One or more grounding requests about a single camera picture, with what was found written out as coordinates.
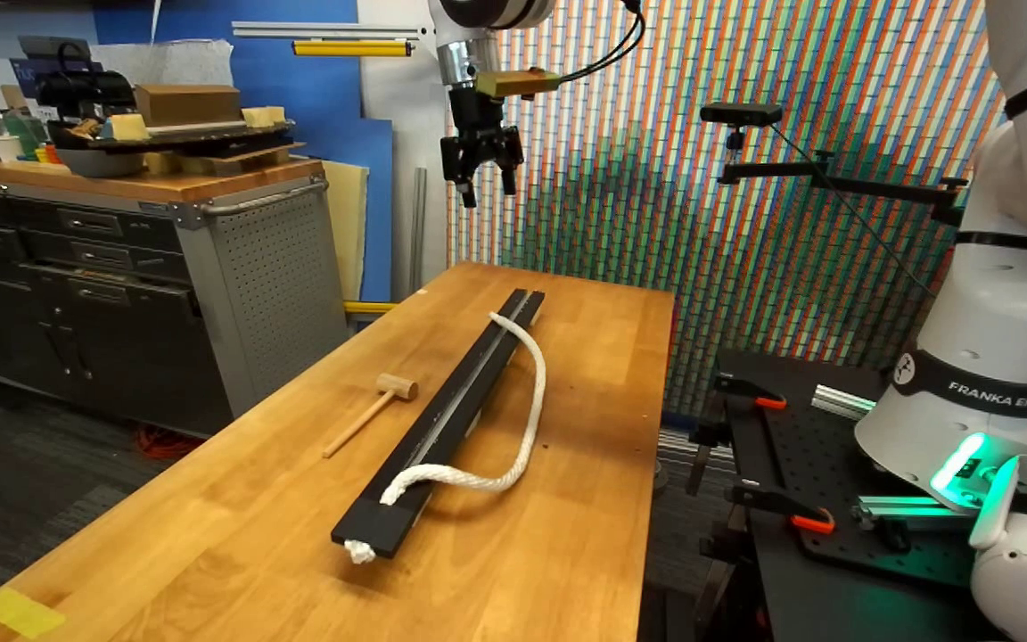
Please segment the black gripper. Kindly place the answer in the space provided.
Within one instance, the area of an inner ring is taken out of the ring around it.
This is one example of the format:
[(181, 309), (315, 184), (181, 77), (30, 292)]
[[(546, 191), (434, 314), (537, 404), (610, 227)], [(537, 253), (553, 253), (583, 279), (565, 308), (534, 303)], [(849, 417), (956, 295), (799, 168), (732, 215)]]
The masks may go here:
[(502, 120), (502, 103), (466, 84), (448, 88), (453, 135), (442, 138), (442, 174), (455, 182), (460, 207), (473, 211), (473, 172), (486, 159), (501, 164), (502, 195), (516, 191), (524, 164), (521, 133)]

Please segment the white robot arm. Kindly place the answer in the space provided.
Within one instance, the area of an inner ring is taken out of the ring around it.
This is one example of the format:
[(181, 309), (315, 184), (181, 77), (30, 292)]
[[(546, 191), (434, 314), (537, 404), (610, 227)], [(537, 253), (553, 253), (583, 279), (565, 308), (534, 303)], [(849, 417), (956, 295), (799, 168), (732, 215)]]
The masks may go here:
[(971, 592), (1027, 642), (1027, 0), (985, 0), (1007, 120), (975, 159), (949, 274), (851, 438), (975, 519)]

